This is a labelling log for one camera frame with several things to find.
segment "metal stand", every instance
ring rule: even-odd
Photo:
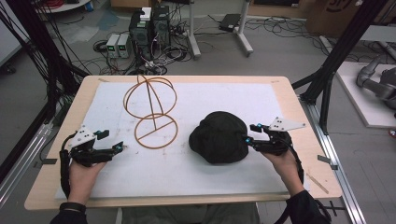
[[[292,87],[297,89],[311,82],[306,92],[301,94],[301,100],[306,101],[309,105],[314,105],[318,96],[323,92],[319,125],[325,134],[328,134],[327,117],[329,113],[332,79],[348,53],[352,51],[387,2],[387,0],[364,1],[319,70],[292,84]]]
[[[242,6],[242,12],[241,12],[241,22],[240,22],[241,24],[239,25],[239,27],[235,27],[233,30],[233,32],[236,33],[236,36],[238,37],[242,46],[244,47],[247,57],[251,53],[253,53],[253,48],[250,46],[250,44],[248,43],[248,40],[246,39],[246,37],[244,35],[244,28],[245,28],[245,22],[247,20],[249,3],[250,3],[250,0],[244,1],[244,5]],[[187,30],[187,37],[189,38],[189,44],[190,44],[194,59],[200,58],[201,51],[198,48],[198,44],[197,44],[197,41],[194,36],[194,0],[190,0],[190,30]]]
[[[245,22],[247,21],[247,14],[248,14],[248,4],[250,3],[250,0],[246,0],[244,2],[244,5],[242,6],[242,17],[241,17],[241,24],[239,27],[233,28],[233,32],[236,33],[236,37],[238,37],[239,41],[241,42],[242,46],[244,47],[244,50],[247,54],[247,57],[253,53],[253,48],[250,46],[248,43],[247,38],[244,35],[244,29],[245,29]]]
[[[194,36],[194,0],[190,0],[190,30],[187,30],[187,36],[189,37],[189,43],[194,59],[198,59],[201,57],[201,51],[198,48],[198,44]]]

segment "cable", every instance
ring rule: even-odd
[[[55,135],[53,135],[53,136],[51,137],[51,139],[46,143],[46,145],[44,145],[44,146],[40,149],[39,159],[40,159],[41,162],[44,161],[44,159],[42,158],[42,154],[43,154],[44,149],[46,148],[46,146],[47,146],[50,142],[52,142],[53,139],[55,139],[55,137],[56,137],[57,134],[58,134],[58,133],[56,133]]]

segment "hand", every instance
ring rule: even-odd
[[[90,199],[96,177],[105,165],[105,162],[101,162],[92,167],[85,167],[73,161],[70,165],[69,178],[71,190],[67,201],[85,205]]]
[[[294,196],[304,190],[304,186],[298,176],[296,159],[289,150],[279,156],[270,153],[262,153],[262,155],[274,165],[290,196]]]

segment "wire sculpture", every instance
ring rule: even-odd
[[[155,88],[153,87],[153,83],[163,84],[165,87],[169,88],[173,92],[175,101],[169,106],[169,108],[167,108],[167,109],[164,108],[163,102],[161,101],[159,94],[156,92]],[[147,95],[148,95],[150,113],[146,114],[146,115],[138,115],[132,111],[131,105],[136,105],[135,102],[133,103],[132,99],[137,95],[137,94],[134,95],[134,93],[136,93],[136,90],[138,90],[139,88],[144,88],[144,87],[146,87],[146,91],[147,91]],[[170,117],[168,115],[168,113],[171,112],[172,109],[175,107],[176,102],[177,102],[177,93],[176,93],[172,83],[168,79],[163,78],[163,77],[146,78],[144,76],[137,76],[137,83],[135,85],[133,85],[132,88],[130,88],[124,95],[123,107],[128,114],[130,114],[134,118],[140,119],[137,122],[136,127],[134,128],[134,138],[136,139],[136,141],[139,145],[141,145],[142,147],[150,148],[150,149],[158,149],[158,148],[162,148],[162,147],[166,147],[166,146],[170,145],[176,139],[177,133],[178,133],[177,122],[172,117]],[[155,111],[156,110],[156,108],[154,108],[155,103],[158,104],[157,108],[159,107],[160,111]],[[168,119],[169,121],[166,122],[165,124],[159,125],[158,119]],[[145,130],[147,128],[147,126],[144,125],[145,120],[152,120],[153,129],[138,136],[139,129]],[[175,132],[174,132],[173,137],[169,141],[165,142],[163,145],[149,146],[149,144],[145,144],[143,142],[144,138],[158,132],[159,130],[161,130],[169,125],[175,126]]]

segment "electronic equipment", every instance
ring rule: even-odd
[[[299,0],[254,0],[256,5],[297,7]]]
[[[111,35],[106,43],[107,48],[107,56],[109,58],[119,58],[119,48],[117,47],[117,43],[119,42],[120,35]]]
[[[169,6],[155,7],[152,20],[156,41],[161,49],[171,45],[170,26],[169,26]]]
[[[241,14],[227,14],[221,21],[219,29],[223,31],[232,32],[233,28],[238,24],[241,19]]]
[[[121,34],[117,43],[121,58],[129,58],[132,52],[131,37],[128,34]]]
[[[143,13],[140,14],[141,21],[150,21],[151,20],[151,7],[142,7]]]
[[[131,18],[131,23],[129,24],[129,33],[132,39],[132,47],[134,49],[134,56],[138,61],[152,61],[152,51],[154,46],[153,41],[153,29],[152,21],[141,21],[140,15],[142,10],[137,10]]]

